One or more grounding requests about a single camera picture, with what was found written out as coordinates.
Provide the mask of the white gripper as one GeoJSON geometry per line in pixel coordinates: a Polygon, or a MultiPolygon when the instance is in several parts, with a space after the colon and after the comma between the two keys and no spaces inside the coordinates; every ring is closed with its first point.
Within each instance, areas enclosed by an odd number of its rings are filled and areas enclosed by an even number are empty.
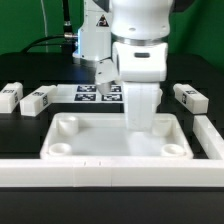
{"type": "Polygon", "coordinates": [[[160,102],[160,85],[151,82],[166,79],[167,50],[167,43],[133,46],[115,42],[112,47],[114,63],[111,59],[97,63],[95,85],[101,94],[111,91],[118,74],[122,81],[126,81],[123,83],[124,112],[129,130],[151,129],[160,102]]]}

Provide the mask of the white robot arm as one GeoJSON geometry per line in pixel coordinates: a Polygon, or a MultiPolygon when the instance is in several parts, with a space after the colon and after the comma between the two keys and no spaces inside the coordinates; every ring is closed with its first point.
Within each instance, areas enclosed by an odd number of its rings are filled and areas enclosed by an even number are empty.
{"type": "Polygon", "coordinates": [[[96,68],[95,85],[106,95],[123,87],[126,127],[149,130],[166,79],[169,15],[174,0],[84,0],[74,61],[96,68]]]}

